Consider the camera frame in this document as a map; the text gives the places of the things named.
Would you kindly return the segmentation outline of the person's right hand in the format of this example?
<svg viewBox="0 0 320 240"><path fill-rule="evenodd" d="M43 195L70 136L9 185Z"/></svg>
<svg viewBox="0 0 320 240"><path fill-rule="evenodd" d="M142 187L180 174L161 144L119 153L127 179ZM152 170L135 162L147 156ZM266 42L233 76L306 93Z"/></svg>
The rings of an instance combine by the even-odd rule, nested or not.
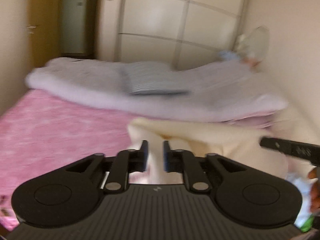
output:
<svg viewBox="0 0 320 240"><path fill-rule="evenodd" d="M320 197L319 197L319 179L317 177L317 168L314 168L308 174L309 179L316 179L313 183L311 190L310 190L310 211L312 213L316 213L320 207Z"/></svg>

